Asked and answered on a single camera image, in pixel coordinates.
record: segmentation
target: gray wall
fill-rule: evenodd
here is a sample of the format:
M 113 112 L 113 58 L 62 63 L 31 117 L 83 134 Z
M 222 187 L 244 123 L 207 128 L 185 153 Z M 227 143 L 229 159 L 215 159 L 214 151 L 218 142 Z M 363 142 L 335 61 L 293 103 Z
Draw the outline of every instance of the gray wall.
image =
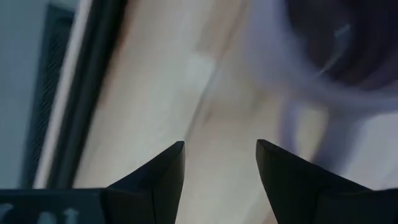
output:
M 77 0 L 56 0 L 73 7 Z M 19 185 L 48 0 L 0 1 L 0 188 Z

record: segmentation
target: printed symbol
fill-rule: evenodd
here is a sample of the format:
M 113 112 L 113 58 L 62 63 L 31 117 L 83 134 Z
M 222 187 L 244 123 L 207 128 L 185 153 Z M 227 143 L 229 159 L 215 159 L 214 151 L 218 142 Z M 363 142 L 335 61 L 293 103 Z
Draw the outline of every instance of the printed symbol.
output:
M 42 212 L 37 220 L 37 224 L 57 224 L 57 219 L 50 212 Z
M 0 224 L 3 224 L 4 216 L 7 212 L 14 208 L 10 203 L 0 205 Z
M 79 212 L 73 208 L 66 209 L 63 214 L 66 216 L 65 224 L 77 224 L 77 216 L 79 216 Z

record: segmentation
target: wooden surface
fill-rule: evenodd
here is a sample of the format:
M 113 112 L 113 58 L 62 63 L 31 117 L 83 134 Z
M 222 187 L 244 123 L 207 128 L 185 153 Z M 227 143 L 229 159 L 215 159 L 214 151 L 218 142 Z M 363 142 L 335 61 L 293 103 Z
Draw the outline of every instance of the wooden surface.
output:
M 259 138 L 277 143 L 281 100 L 255 86 L 245 65 L 247 4 L 145 0 L 128 6 L 75 187 L 107 186 L 185 140 L 177 223 L 274 223 L 272 214 L 266 215 L 270 206 L 254 151 Z M 323 120 L 313 108 L 302 113 L 302 157 L 313 152 Z M 371 123 L 379 125 L 377 131 L 367 131 L 361 147 L 384 141 L 388 136 L 380 129 L 391 132 L 397 124 L 395 115 L 376 120 Z M 372 177 L 361 171 L 364 163 L 391 158 L 394 144 L 387 145 L 358 156 L 346 176 L 381 187 L 380 180 L 394 176 L 390 167 L 383 168 L 384 177 L 377 169 Z

